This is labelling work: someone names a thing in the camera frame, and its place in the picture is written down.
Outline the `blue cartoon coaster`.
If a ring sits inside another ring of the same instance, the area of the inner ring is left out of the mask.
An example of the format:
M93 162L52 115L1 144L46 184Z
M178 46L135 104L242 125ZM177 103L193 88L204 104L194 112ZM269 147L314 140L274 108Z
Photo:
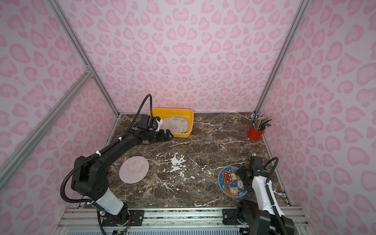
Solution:
M218 174L218 185L221 191L231 198L242 198L248 194L243 182L236 175L238 170L235 166L227 166Z

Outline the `white butterfly coaster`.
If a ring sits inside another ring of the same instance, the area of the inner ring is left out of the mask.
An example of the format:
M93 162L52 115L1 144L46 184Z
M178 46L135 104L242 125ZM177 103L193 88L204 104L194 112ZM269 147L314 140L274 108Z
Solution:
M184 133L185 123L179 117L169 117L163 120L160 129L169 130L171 133Z

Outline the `pale pink coaster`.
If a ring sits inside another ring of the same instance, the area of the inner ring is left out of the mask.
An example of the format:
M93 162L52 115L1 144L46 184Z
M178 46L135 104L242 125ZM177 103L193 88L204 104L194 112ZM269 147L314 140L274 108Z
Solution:
M141 156L127 159L119 169L119 177L126 184L135 184L143 180L149 171L148 160Z

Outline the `pink floral line coaster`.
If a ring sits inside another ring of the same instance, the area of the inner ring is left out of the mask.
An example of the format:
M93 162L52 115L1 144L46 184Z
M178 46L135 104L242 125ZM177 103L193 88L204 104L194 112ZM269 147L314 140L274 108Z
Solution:
M183 131L183 133L186 133L188 131L189 127L190 127L190 123L189 123L189 121L185 117L181 117L181 119L182 119L182 122L184 124L184 131Z

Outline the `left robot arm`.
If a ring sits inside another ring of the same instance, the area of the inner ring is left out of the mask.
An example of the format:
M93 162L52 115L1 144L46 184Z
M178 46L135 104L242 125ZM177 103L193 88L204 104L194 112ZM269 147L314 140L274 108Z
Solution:
M131 216L125 202L111 191L107 172L123 154L138 145L168 142L174 136L161 129L162 119L137 112L131 124L115 141L89 157L76 159L73 169L62 181L60 197L67 203L88 203L104 213L117 226L128 226Z

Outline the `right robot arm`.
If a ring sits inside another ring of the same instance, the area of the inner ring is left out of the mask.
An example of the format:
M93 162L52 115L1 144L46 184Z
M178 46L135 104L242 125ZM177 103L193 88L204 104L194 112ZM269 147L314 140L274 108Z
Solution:
M241 200L237 220L249 226L250 235L293 235L295 225L282 212L272 189L272 175L279 162L277 157L266 164L258 156L251 156L249 167L241 167L236 175L257 201Z

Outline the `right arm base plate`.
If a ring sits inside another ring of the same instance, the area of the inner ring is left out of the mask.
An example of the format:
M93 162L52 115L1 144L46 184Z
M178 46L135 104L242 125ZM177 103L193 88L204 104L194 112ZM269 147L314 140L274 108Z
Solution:
M236 208L225 208L222 210L223 225L241 225L238 220L238 210Z

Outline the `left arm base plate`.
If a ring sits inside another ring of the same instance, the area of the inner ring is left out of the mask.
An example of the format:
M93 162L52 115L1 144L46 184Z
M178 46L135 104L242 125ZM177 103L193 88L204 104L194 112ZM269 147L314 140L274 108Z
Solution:
M142 226L144 215L144 210L120 211L118 215L112 215L106 212L102 220L102 226Z

